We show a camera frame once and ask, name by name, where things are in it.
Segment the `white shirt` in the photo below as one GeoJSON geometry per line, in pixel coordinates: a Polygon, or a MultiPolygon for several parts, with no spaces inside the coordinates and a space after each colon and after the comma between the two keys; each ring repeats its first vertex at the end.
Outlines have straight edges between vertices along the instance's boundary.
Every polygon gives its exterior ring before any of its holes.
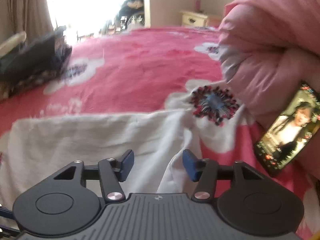
{"type": "Polygon", "coordinates": [[[24,191],[67,164],[87,165],[135,154],[125,193],[192,193],[182,152],[200,156],[190,111],[20,119],[1,136],[1,203],[11,208],[24,191]]]}

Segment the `dark folded clothes stack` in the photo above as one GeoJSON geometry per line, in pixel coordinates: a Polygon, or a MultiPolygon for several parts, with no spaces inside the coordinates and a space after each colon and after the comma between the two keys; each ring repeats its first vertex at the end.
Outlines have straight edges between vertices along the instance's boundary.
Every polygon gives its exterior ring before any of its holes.
{"type": "Polygon", "coordinates": [[[72,47],[65,42],[65,30],[65,26],[60,26],[1,57],[1,101],[63,74],[72,54],[72,47]]]}

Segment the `wheelchair with clothes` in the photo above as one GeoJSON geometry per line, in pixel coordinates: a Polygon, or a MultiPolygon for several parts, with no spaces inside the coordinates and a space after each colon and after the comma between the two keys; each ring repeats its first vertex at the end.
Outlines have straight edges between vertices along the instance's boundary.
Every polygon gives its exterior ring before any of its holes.
{"type": "Polygon", "coordinates": [[[144,0],[125,0],[114,19],[116,31],[145,26],[144,0]]]}

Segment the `smartphone with lit screen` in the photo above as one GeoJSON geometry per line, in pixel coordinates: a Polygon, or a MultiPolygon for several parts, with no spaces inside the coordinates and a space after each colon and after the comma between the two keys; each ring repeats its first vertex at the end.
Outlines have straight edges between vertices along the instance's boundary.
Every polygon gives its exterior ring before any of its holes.
{"type": "Polygon", "coordinates": [[[319,94],[302,81],[290,103],[254,144],[254,154],[272,177],[279,174],[319,130],[319,94]]]}

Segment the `red floral blanket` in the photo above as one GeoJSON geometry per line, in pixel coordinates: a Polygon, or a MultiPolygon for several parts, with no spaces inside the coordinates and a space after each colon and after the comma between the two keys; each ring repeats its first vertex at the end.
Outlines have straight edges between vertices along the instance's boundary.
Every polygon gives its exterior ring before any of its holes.
{"type": "MultiPolygon", "coordinates": [[[[20,119],[191,110],[189,95],[223,86],[216,61],[218,33],[208,29],[146,29],[77,45],[68,76],[1,103],[1,136],[20,119]]],[[[239,109],[222,127],[193,116],[200,153],[258,167],[252,143],[260,128],[239,109]]]]}

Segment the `pink quilted jacket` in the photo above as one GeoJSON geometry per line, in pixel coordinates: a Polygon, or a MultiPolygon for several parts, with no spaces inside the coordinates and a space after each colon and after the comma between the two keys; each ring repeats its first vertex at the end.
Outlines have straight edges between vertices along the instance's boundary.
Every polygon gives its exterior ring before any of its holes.
{"type": "Polygon", "coordinates": [[[319,91],[319,0],[235,0],[219,30],[225,81],[264,128],[302,81],[319,91]]]}

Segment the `cream nightstand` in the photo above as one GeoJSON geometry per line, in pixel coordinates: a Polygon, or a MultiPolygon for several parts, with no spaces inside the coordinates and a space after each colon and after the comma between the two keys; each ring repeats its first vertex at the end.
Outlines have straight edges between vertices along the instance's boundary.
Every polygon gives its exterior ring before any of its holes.
{"type": "Polygon", "coordinates": [[[183,27],[206,27],[208,25],[208,16],[198,12],[181,10],[183,27]]]}

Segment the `pink cup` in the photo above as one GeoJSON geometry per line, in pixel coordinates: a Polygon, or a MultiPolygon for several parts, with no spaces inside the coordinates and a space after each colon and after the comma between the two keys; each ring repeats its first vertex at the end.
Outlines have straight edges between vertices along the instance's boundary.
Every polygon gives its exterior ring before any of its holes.
{"type": "Polygon", "coordinates": [[[194,11],[196,13],[200,13],[201,12],[201,0],[195,0],[194,11]]]}

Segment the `beige curtain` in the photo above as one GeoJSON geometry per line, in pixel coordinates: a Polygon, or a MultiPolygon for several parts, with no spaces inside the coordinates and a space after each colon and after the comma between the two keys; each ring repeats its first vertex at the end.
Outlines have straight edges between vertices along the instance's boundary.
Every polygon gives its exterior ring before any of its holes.
{"type": "Polygon", "coordinates": [[[47,0],[1,0],[1,42],[22,31],[28,43],[53,31],[47,0]]]}

